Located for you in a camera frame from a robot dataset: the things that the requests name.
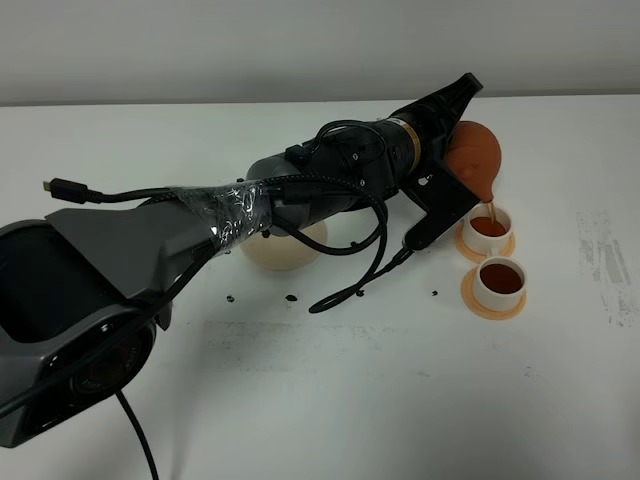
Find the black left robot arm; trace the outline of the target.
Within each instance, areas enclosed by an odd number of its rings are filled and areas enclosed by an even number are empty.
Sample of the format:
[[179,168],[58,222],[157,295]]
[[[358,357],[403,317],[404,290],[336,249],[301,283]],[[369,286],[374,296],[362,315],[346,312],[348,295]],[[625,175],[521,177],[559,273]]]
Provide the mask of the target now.
[[339,120],[219,187],[105,194],[54,179],[65,209],[1,231],[1,444],[13,448],[108,398],[150,356],[172,303],[215,256],[256,235],[291,235],[365,208],[378,224],[354,254],[387,242],[386,201],[423,210],[394,262],[441,237],[479,202],[445,157],[481,83],[465,74],[388,118]]

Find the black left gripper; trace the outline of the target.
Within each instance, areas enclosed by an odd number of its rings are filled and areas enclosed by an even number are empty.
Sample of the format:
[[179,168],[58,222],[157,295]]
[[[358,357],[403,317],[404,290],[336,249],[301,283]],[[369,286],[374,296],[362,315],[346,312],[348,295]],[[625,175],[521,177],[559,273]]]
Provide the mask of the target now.
[[425,213],[403,244],[408,250],[425,249],[480,201],[473,167],[457,167],[451,156],[462,137],[460,119],[482,90],[482,83],[465,73],[388,118],[330,122],[314,138],[287,148],[285,175],[315,182],[300,207],[285,211],[285,220],[305,228],[365,208],[364,199],[353,193],[338,197],[332,188],[320,186],[322,178],[353,185],[381,201],[402,192]]

